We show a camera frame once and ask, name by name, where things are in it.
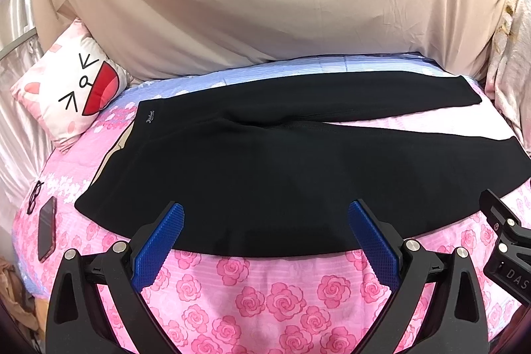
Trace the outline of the black pants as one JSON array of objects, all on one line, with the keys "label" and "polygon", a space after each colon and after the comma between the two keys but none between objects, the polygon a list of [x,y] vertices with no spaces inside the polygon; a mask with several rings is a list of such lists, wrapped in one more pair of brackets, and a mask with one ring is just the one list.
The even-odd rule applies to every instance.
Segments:
[{"label": "black pants", "polygon": [[132,237],[177,202],[185,225],[175,247],[218,256],[354,250],[356,199],[400,234],[421,235],[475,213],[486,189],[517,189],[530,160],[514,138],[366,122],[480,101],[461,77],[410,72],[289,76],[145,101],[75,206]]}]

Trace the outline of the brown clutter beside bed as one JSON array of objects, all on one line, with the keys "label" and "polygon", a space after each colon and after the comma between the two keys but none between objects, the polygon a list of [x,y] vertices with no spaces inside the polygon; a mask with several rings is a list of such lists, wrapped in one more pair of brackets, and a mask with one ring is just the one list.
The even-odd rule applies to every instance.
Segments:
[{"label": "brown clutter beside bed", "polygon": [[13,263],[1,257],[1,353],[44,353],[45,319]]}]

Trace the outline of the smartphone with red case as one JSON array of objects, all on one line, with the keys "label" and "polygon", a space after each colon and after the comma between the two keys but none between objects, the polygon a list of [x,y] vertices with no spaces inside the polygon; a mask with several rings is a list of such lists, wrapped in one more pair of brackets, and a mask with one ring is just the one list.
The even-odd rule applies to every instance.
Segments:
[{"label": "smartphone with red case", "polygon": [[50,197],[39,211],[38,260],[45,262],[55,251],[57,198]]}]

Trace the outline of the black eyeglasses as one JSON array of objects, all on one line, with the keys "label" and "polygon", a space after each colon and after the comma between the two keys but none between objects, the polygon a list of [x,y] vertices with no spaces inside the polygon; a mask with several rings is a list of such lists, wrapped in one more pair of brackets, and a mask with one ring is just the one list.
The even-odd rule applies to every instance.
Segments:
[{"label": "black eyeglasses", "polygon": [[43,182],[37,180],[28,198],[26,214],[31,215],[34,211],[36,199],[39,197]]}]

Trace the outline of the pink rose bedsheet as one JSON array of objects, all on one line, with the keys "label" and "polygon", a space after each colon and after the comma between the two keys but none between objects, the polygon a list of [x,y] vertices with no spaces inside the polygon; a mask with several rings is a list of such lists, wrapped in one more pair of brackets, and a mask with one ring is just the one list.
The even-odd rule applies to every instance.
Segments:
[{"label": "pink rose bedsheet", "polygon": [[[277,76],[376,71],[441,75],[419,57],[314,57],[126,90],[68,152],[48,159],[33,213],[26,214],[27,199],[14,218],[14,248],[26,288],[48,300],[65,251],[95,253],[116,242],[116,234],[81,216],[74,204],[140,102]],[[50,197],[57,198],[55,251],[39,262],[39,211]],[[274,260],[173,251],[142,295],[185,353],[344,353],[362,339],[390,291],[360,251]]]}]

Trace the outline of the floral grey blanket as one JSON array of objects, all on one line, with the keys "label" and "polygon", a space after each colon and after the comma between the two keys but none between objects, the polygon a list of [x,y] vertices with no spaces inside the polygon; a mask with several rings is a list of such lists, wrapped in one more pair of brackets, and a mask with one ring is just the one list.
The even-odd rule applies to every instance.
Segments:
[{"label": "floral grey blanket", "polygon": [[530,151],[530,0],[506,0],[496,31],[485,93]]}]

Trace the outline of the white satin curtain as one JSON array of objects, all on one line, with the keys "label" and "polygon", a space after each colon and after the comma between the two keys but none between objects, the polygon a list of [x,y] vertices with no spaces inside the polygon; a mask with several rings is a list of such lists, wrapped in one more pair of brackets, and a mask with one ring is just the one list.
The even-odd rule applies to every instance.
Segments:
[{"label": "white satin curtain", "polygon": [[23,103],[26,74],[43,56],[32,0],[1,0],[1,232],[14,218],[53,150]]}]

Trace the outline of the cartoon face pillow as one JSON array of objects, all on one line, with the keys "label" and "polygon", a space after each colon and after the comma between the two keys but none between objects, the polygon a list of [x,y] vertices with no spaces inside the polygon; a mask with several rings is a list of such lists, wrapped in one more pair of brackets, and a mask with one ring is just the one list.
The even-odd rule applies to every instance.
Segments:
[{"label": "cartoon face pillow", "polygon": [[66,152],[129,84],[126,70],[75,19],[10,92]]}]

